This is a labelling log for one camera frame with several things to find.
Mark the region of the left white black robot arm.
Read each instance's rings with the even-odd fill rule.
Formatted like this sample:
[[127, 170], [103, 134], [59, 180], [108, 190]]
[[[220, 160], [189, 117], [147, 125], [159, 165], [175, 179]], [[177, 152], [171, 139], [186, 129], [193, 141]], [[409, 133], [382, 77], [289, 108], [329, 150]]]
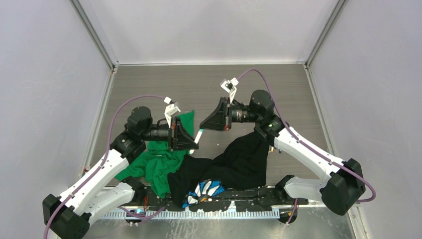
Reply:
[[163, 143], [170, 151], [198, 149], [193, 138], [193, 122], [186, 114], [153, 121], [148, 107], [132, 110], [124, 130], [110, 143], [102, 158], [74, 185], [58, 196], [49, 194], [42, 202], [47, 232], [61, 239], [81, 239], [100, 217], [127, 203], [138, 206], [146, 197], [144, 184], [133, 176], [101, 194], [101, 190], [130, 166], [146, 149], [147, 142]]

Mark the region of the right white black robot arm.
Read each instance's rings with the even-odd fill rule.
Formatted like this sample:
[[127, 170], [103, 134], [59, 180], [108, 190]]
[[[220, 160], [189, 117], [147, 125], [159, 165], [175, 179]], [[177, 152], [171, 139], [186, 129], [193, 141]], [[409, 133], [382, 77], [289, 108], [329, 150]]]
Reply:
[[228, 131], [234, 122], [253, 122], [262, 140], [293, 156], [318, 177], [285, 176], [277, 184], [277, 200], [287, 205], [295, 198], [311, 199], [324, 203], [337, 215], [345, 215], [366, 191], [360, 163], [353, 158], [345, 161], [315, 146], [277, 116], [274, 107], [265, 90], [254, 91], [248, 105], [221, 97], [200, 129]]

